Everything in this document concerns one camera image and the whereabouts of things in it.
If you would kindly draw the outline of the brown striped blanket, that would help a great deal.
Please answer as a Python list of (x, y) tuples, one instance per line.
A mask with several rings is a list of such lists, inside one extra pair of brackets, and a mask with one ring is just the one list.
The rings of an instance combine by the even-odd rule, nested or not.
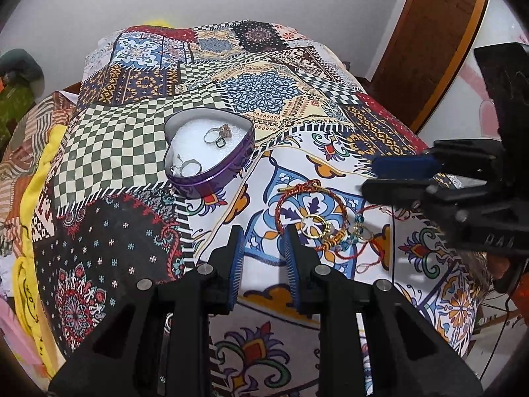
[(20, 202), (48, 143), (50, 130), (67, 125), (77, 98), (55, 91), (21, 119), (1, 160), (1, 256), (21, 255)]

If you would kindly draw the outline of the purple heart-shaped tin box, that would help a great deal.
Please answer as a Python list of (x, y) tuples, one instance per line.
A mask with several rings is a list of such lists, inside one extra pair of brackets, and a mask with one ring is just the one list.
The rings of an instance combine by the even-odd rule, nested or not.
[(164, 169), (187, 199), (223, 190), (249, 161), (256, 142), (254, 124), (228, 110), (193, 108), (169, 117)]

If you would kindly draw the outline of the grey-green plush cushion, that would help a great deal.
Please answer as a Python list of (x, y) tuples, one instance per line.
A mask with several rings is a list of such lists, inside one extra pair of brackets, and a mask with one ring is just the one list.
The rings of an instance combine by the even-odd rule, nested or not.
[(36, 96), (43, 94), (45, 81), (42, 68), (26, 50), (14, 48), (1, 54), (0, 64), (3, 85), (24, 81)]

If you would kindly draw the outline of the yellow cloth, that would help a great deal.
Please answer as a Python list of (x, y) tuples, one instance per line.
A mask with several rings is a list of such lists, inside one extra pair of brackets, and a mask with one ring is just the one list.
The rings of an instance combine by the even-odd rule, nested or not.
[(44, 367), (48, 378), (52, 378), (57, 373), (64, 359), (58, 355), (58, 347), (39, 296), (31, 218), (37, 208), (39, 196), (45, 187), (52, 161), (58, 153), (65, 131), (65, 125), (56, 125), (50, 129), (48, 143), (40, 157), (38, 168), (22, 195), (21, 256), (17, 257), (12, 269), (15, 313), (23, 331), (35, 346), (39, 363)]

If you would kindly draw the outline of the brown wooden door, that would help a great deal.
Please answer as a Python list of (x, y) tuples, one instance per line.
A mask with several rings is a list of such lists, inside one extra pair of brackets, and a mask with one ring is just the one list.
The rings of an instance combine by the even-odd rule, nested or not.
[(488, 0), (405, 0), (371, 96), (420, 131), (455, 78)]

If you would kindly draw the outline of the patchwork patterned bedspread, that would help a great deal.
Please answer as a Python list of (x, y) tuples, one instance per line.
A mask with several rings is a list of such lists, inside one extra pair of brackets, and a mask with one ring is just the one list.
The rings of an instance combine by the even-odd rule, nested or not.
[(124, 30), (87, 58), (32, 217), (58, 349), (71, 361), (139, 279), (181, 279), (239, 225), (237, 304), (210, 323), (213, 392), (315, 395), (318, 321), (292, 306), (278, 232), (293, 224), (346, 278), (394, 282), (464, 357), (481, 287), (432, 223), (359, 193), (373, 157), (424, 147), (291, 28)]

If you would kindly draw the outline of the green patterned box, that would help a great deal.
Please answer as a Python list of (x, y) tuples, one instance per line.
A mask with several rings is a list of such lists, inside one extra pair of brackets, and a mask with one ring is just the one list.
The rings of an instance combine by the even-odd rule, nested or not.
[(8, 84), (1, 91), (1, 149), (10, 141), (14, 128), (34, 106), (32, 89), (26, 82)]

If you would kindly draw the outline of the yellow pillow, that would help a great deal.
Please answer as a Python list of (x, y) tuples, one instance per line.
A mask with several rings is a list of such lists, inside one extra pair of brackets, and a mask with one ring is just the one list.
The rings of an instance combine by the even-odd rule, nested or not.
[(150, 27), (150, 28), (165, 28), (165, 29), (173, 29), (174, 26), (171, 25), (169, 22), (163, 20), (163, 19), (155, 19), (150, 20), (143, 23), (144, 26)]

